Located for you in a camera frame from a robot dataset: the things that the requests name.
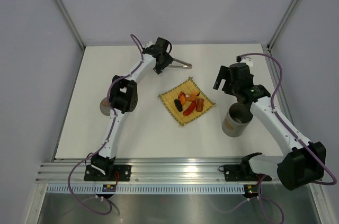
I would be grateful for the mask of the bamboo woven tray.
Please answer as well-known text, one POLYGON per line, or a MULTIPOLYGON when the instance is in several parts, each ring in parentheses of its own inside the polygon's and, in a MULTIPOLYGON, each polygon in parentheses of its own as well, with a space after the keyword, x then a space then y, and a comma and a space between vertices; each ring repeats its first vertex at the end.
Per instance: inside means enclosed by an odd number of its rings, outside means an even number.
POLYGON ((187 80, 175 86, 173 89, 165 93, 159 94, 158 97, 160 98, 161 102, 164 104, 169 114, 182 127, 198 119, 200 116, 202 116, 207 111, 209 111, 212 107, 215 106, 215 103, 212 102, 202 90, 200 90, 200 88, 197 86, 197 84, 193 80, 193 77, 188 77, 187 80), (193 91, 199 91, 200 95, 194 98, 189 97, 189 94, 193 91), (182 112, 179 112, 174 105, 174 100, 178 99, 178 95, 180 92, 183 92, 186 94, 186 102, 183 105, 182 112), (183 112, 190 106, 191 102, 197 102, 197 99, 199 98, 204 99, 203 111, 197 112, 196 110, 194 110, 190 115, 184 116, 183 112))

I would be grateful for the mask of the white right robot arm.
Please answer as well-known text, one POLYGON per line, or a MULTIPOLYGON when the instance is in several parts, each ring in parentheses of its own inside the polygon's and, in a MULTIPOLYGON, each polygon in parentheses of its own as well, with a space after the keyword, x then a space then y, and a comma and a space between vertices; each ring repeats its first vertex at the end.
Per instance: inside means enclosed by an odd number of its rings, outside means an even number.
POLYGON ((252 180, 257 175, 278 178, 288 190, 294 190, 323 178, 326 148, 313 143, 299 132, 272 101, 263 85, 255 85, 246 63, 221 66, 213 89, 234 96, 245 113, 256 117, 278 144, 282 156, 253 153, 242 158, 240 173, 252 180))

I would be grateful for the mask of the grey metal lunch canister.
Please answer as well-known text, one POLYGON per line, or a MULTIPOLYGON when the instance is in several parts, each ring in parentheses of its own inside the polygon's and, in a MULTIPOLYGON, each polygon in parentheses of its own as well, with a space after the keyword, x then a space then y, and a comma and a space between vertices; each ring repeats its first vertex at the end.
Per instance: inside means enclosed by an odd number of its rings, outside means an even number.
POLYGON ((239 137, 253 119, 251 112, 240 103, 234 103, 221 124, 223 132, 229 137, 239 137))

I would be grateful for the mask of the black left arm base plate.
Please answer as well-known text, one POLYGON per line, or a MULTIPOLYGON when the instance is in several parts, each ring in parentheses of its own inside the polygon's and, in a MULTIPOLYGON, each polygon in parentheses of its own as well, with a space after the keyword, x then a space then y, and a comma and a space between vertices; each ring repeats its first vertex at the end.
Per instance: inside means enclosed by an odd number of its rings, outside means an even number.
POLYGON ((128 182, 131 176, 131 165, 114 165, 111 171, 103 174, 91 165, 86 166, 84 181, 87 182, 128 182))

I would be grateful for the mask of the orange salmon slice toy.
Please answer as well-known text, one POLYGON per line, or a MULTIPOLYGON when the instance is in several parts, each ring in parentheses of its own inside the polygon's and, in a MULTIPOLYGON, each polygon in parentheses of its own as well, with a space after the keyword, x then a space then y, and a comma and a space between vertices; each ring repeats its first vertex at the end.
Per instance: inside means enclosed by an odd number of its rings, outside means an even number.
POLYGON ((199 91, 193 91, 189 94, 189 97, 194 98, 194 97, 198 97, 200 95, 199 91))

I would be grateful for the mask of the stainless steel tongs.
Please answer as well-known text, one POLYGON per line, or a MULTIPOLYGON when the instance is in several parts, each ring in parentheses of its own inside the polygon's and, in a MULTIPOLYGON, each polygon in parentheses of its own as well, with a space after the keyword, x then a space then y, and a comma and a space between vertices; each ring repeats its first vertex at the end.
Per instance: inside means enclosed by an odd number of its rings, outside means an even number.
POLYGON ((168 68, 191 69, 192 64, 174 58, 173 62, 170 65, 168 65, 168 68))

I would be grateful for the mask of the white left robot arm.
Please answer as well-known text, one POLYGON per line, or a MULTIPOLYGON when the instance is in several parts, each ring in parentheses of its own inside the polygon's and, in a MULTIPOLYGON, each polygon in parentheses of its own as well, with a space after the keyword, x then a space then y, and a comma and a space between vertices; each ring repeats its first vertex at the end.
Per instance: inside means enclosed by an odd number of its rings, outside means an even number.
POLYGON ((169 54, 172 44, 157 38, 154 44, 139 48, 141 60, 124 76, 115 75, 109 87, 106 101, 110 108, 110 121, 105 139, 99 150, 92 154, 86 165, 85 181, 113 181, 117 179, 114 162, 117 157, 119 138, 124 123, 138 103, 138 84, 150 71, 160 74, 173 62, 169 54))

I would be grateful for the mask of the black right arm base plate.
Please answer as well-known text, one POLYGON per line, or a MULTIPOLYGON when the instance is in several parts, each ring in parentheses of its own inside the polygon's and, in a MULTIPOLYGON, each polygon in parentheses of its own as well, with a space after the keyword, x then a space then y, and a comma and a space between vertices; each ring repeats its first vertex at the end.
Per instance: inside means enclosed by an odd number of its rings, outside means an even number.
POLYGON ((241 164, 226 164, 218 167, 222 172, 226 182, 259 182, 262 174, 255 174, 246 168, 241 168, 241 164))

